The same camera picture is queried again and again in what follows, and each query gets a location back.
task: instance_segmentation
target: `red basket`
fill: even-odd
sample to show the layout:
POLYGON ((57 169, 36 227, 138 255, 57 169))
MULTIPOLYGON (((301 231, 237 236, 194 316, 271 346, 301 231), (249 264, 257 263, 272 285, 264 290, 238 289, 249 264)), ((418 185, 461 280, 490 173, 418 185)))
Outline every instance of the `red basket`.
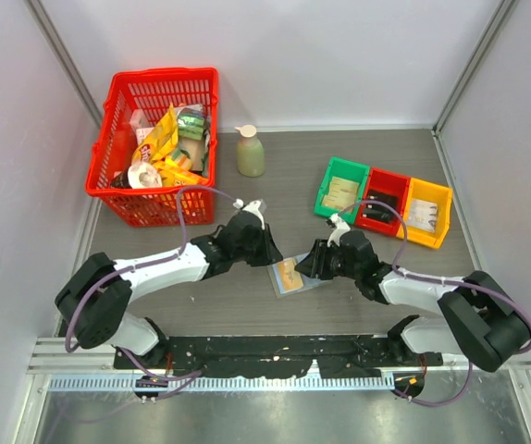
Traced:
MULTIPOLYGON (((153 125, 167 112, 169 104, 202 104, 210 123, 208 184, 216 183, 216 117, 218 73, 213 68, 158 68, 116 74, 104 104, 105 116, 99 139, 93 145, 93 158, 85 190, 100 198, 127 224, 155 227, 179 223, 175 195, 181 187, 154 190, 109 188, 118 171, 130 166, 136 137, 130 117, 143 109, 153 125)), ((210 191, 187 191, 181 196, 186 224, 214 222, 214 194, 210 191)))

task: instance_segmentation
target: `bottle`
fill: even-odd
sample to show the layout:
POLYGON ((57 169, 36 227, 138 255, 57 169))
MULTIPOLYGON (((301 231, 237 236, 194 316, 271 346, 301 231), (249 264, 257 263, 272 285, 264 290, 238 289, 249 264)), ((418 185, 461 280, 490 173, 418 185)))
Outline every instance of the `bottle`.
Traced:
POLYGON ((235 130, 241 134, 237 143, 237 169, 249 178, 261 176, 266 169, 266 155, 264 145, 257 139, 257 128, 243 125, 235 130))

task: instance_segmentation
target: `wooden tabletop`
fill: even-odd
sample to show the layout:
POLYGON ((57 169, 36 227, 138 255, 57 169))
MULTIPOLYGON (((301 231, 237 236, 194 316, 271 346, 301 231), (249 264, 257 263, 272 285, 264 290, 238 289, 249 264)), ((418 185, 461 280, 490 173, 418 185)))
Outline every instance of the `wooden tabletop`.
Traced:
MULTIPOLYGON (((262 198, 274 241, 285 257, 311 250, 327 238, 325 219, 313 212, 317 191, 331 156, 446 185, 429 130, 277 132, 259 135, 266 168, 261 178, 245 178, 236 168, 238 135, 218 139, 217 187, 245 202, 262 198)), ((198 236, 226 224, 234 209, 217 198, 213 226, 190 227, 198 236)), ((367 231, 375 252, 390 262, 401 240, 367 231)), ((91 253, 129 259, 180 245, 179 228, 130 228, 103 206, 91 253)), ((473 270, 459 218, 451 209, 451 229, 435 251, 409 244, 401 265, 412 271, 461 276, 473 270)), ((413 307, 386 306, 362 297, 353 281, 336 277, 313 290, 277 298, 265 268, 235 264, 206 281, 185 283, 149 294, 130 311, 152 318, 167 335, 285 335, 386 333, 413 307)))

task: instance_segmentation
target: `yellow bin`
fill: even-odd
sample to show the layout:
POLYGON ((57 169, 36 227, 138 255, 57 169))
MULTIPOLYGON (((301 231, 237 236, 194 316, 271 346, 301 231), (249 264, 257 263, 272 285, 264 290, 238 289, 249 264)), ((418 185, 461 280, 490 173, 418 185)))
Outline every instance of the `yellow bin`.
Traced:
MULTIPOLYGON (((436 183, 426 182, 425 180, 412 178, 410 188, 407 192, 407 203, 403 212, 403 220, 407 223, 412 199, 421 199, 423 201, 434 202, 438 204, 438 220, 434 233, 424 231, 420 228, 407 228, 408 241, 421 243, 426 247, 439 248, 451 226, 451 202, 452 189, 437 185, 436 183)), ((399 227, 397 237, 403 239, 403 227, 399 227)))

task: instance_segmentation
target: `wall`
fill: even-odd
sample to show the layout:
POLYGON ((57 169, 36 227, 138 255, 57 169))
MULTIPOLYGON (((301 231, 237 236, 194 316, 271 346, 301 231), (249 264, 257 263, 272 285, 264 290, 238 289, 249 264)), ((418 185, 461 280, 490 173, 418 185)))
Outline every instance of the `wall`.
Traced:
POLYGON ((220 126, 438 118, 498 0, 43 0, 101 105, 118 71, 214 66, 220 126))
POLYGON ((93 124, 22 2, 0 1, 0 443, 74 263, 93 124))
POLYGON ((531 314, 531 1, 521 1, 444 142, 486 270, 531 314))

